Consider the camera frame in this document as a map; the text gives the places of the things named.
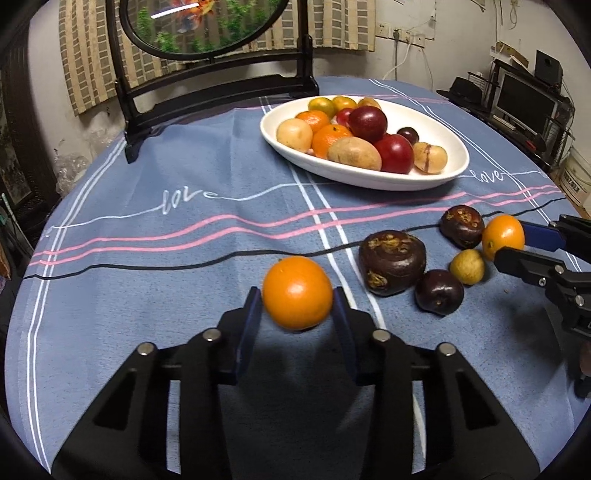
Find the black line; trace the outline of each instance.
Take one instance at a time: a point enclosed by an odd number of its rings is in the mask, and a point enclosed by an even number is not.
[[[519,217],[521,215],[525,215],[526,213],[536,212],[536,211],[548,206],[550,203],[558,202],[559,200],[566,200],[566,198],[549,200],[546,203],[544,203],[543,205],[540,205],[539,207],[530,208],[528,210],[523,210],[519,213],[513,214],[513,216]],[[498,215],[500,213],[504,213],[504,212],[501,212],[500,210],[496,210],[491,213],[486,213],[486,214],[482,215],[482,217],[488,218],[488,217]],[[419,230],[429,230],[431,228],[437,228],[437,224],[434,223],[432,225],[412,226],[410,228],[404,229],[404,231],[405,232],[417,232]],[[23,280],[27,280],[29,278],[39,278],[40,280],[61,280],[63,278],[70,278],[70,277],[75,277],[77,275],[81,275],[85,272],[88,272],[89,270],[94,270],[95,268],[111,268],[114,270],[137,270],[137,271],[197,270],[199,268],[211,267],[212,265],[216,265],[218,263],[225,262],[226,260],[230,260],[231,258],[257,257],[259,255],[299,255],[301,257],[312,258],[312,257],[320,257],[320,256],[326,255],[326,254],[331,254],[331,253],[338,252],[341,250],[346,250],[348,248],[358,247],[359,245],[361,245],[361,242],[362,242],[362,240],[359,240],[356,242],[350,242],[348,244],[338,245],[333,248],[327,248],[324,250],[318,250],[316,252],[309,252],[309,253],[294,253],[294,252],[286,252],[284,250],[243,250],[243,251],[238,251],[238,252],[232,252],[232,253],[224,255],[222,257],[214,258],[213,260],[208,260],[206,262],[196,263],[196,264],[192,264],[192,265],[172,265],[172,266],[160,266],[159,267],[159,266],[150,266],[150,265],[94,264],[94,265],[89,265],[88,267],[83,268],[82,270],[78,270],[78,271],[71,272],[71,273],[65,273],[63,275],[54,275],[52,277],[44,277],[43,275],[33,274],[33,275],[28,275],[28,276],[24,277]]]

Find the electrical outlet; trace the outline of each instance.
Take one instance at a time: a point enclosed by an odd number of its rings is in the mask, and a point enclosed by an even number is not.
[[[378,25],[376,26],[376,29],[375,29],[375,35],[376,35],[376,37],[389,38],[390,37],[390,24],[386,23],[386,22],[378,23]]]
[[[425,34],[414,33],[409,30],[400,30],[400,41],[403,43],[410,43],[417,47],[425,48]]]
[[[413,39],[413,45],[416,45],[417,47],[425,48],[425,35],[421,33],[421,34],[415,36]]]

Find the oval mirror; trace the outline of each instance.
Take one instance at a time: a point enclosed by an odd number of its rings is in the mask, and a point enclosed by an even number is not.
[[[288,0],[121,0],[121,25],[157,57],[197,60],[236,50],[259,37]]]

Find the white oval bowl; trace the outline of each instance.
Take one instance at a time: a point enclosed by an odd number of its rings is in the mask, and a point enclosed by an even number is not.
[[[286,160],[311,173],[348,185],[374,190],[408,192],[438,187],[461,175],[470,164],[470,154],[462,140],[437,120],[412,108],[376,99],[388,118],[388,133],[395,134],[402,127],[413,127],[421,142],[440,145],[447,151],[448,161],[443,172],[436,175],[420,173],[414,168],[408,175],[366,170],[323,160],[280,144],[276,138],[279,124],[308,110],[308,102],[316,97],[301,98],[283,103],[268,112],[261,120],[265,140]],[[356,102],[362,97],[350,96]]]

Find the screw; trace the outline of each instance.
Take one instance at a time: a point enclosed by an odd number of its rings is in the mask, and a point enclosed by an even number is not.
[[[371,336],[374,337],[374,340],[377,342],[387,342],[392,335],[390,335],[390,332],[387,330],[374,330]]]
[[[138,353],[140,355],[146,356],[151,354],[154,351],[154,344],[150,342],[140,343],[138,346]]]
[[[457,349],[451,343],[442,343],[439,345],[439,351],[443,353],[445,356],[452,356],[454,353],[457,352]]]
[[[210,328],[203,332],[203,338],[208,342],[215,342],[222,337],[222,333],[217,328]]]

